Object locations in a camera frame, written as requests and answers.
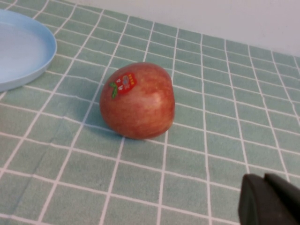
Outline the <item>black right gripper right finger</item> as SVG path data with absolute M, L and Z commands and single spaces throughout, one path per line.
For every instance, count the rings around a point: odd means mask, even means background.
M 266 173 L 264 180 L 275 190 L 280 200 L 290 212 L 300 211 L 300 189 L 282 177 Z

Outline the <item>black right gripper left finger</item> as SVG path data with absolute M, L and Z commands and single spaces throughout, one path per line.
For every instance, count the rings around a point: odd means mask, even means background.
M 242 225 L 300 223 L 300 212 L 290 212 L 264 177 L 255 174 L 243 176 L 238 215 Z

